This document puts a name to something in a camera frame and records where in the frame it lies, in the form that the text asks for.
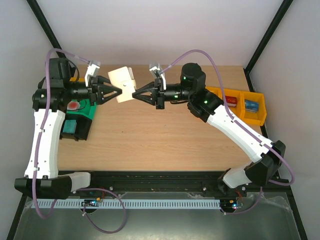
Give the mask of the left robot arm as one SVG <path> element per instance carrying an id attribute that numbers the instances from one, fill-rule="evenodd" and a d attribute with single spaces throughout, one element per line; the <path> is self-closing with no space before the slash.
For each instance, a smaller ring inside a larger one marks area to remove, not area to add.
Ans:
<path id="1" fill-rule="evenodd" d="M 16 178 L 14 188 L 38 199 L 65 200 L 71 192 L 90 185 L 89 172 L 59 175 L 58 147 L 72 100 L 87 100 L 90 106 L 102 105 L 122 94 L 109 79 L 98 75 L 100 62 L 89 61 L 84 81 L 72 81 L 73 62 L 65 57 L 51 58 L 45 76 L 32 95 L 34 135 L 24 176 Z"/>

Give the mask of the white card holder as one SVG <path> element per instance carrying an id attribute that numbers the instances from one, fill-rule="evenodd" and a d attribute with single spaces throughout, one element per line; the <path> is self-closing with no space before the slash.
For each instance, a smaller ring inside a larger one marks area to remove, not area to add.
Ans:
<path id="1" fill-rule="evenodd" d="M 116 97 L 118 103 L 133 100 L 132 94 L 136 91 L 136 81 L 131 67 L 121 67 L 108 72 L 108 77 L 113 86 L 122 90 Z"/>

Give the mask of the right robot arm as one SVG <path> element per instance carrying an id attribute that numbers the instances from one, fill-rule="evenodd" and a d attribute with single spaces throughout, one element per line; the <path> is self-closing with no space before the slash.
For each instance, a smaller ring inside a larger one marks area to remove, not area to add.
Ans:
<path id="1" fill-rule="evenodd" d="M 182 66 L 180 82 L 166 84 L 161 67 L 150 67 L 154 81 L 137 89 L 132 97 L 163 110 L 165 102 L 186 102 L 189 111 L 203 122 L 220 130 L 249 157 L 247 165 L 230 168 L 222 175 L 218 191 L 229 196 L 236 187 L 249 183 L 264 187 L 282 164 L 286 145 L 271 141 L 254 131 L 231 111 L 224 101 L 206 89 L 206 74 L 197 63 Z"/>

